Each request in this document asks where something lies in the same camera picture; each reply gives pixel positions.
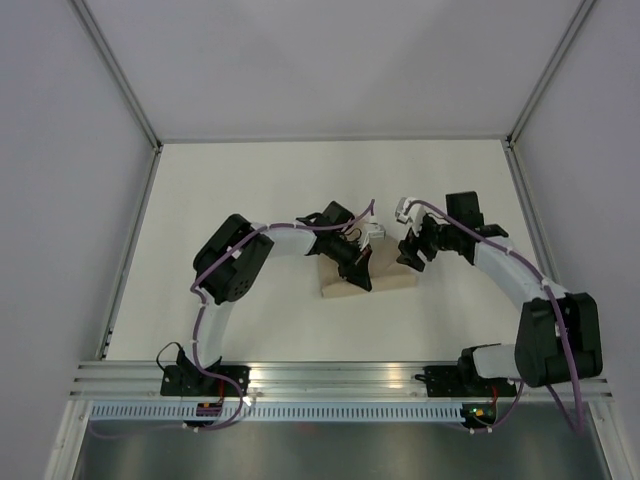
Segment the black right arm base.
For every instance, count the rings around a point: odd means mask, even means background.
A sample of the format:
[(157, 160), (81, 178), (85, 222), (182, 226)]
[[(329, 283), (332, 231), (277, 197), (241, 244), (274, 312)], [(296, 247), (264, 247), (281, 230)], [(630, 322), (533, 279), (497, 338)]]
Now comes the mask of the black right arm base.
[(512, 398), (517, 393), (505, 378), (464, 376), (454, 365), (427, 365), (413, 379), (425, 385), (429, 398)]

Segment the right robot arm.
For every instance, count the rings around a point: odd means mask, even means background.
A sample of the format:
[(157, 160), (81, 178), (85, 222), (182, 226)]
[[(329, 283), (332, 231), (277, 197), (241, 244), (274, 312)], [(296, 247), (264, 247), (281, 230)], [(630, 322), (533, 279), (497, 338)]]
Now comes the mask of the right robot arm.
[(544, 276), (498, 224), (488, 224), (474, 191), (449, 194), (446, 208), (404, 197), (395, 211), (407, 226), (398, 263), (423, 271), (440, 252), (455, 252), (483, 272), (519, 311), (511, 344), (464, 349), (458, 360), (459, 388), (478, 395), (493, 379), (519, 379), (537, 388), (594, 378), (603, 371), (595, 299), (572, 293)]

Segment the beige cloth napkin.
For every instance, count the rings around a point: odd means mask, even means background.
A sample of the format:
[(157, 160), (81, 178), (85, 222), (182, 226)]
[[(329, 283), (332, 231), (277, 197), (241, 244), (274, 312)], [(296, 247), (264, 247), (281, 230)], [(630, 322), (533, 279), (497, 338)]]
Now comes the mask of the beige cloth napkin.
[(372, 289), (369, 292), (341, 279), (337, 263), (326, 255), (320, 255), (318, 276), (321, 296), (325, 299), (343, 298), (416, 286), (416, 272), (397, 262), (399, 254), (398, 241), (393, 237), (372, 242), (369, 261)]

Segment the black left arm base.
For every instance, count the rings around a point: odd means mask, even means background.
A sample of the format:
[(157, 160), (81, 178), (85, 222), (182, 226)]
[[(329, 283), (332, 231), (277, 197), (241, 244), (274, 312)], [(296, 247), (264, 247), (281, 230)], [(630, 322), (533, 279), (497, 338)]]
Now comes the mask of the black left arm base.
[[(249, 366), (223, 364), (218, 367), (216, 374), (233, 380), (243, 394), (247, 392), (250, 383)], [(164, 369), (160, 395), (164, 397), (239, 397), (237, 389), (228, 381), (203, 375), (197, 369), (188, 372), (177, 365), (169, 365)]]

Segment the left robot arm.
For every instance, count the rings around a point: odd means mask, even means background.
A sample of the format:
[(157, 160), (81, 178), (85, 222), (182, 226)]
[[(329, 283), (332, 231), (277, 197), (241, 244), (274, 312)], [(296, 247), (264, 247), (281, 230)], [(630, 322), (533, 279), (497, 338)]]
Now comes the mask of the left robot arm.
[(321, 212), (290, 222), (252, 223), (240, 214), (230, 215), (196, 254), (196, 277), (190, 292), (199, 299), (199, 311), (186, 357), (192, 363), (183, 375), (184, 385), (206, 396), (218, 384), (213, 367), (222, 359), (223, 337), (235, 304), (253, 287), (270, 259), (283, 256), (325, 256), (339, 277), (369, 292), (372, 280), (367, 241), (351, 240), (348, 231), (374, 213), (375, 202), (354, 215), (336, 201)]

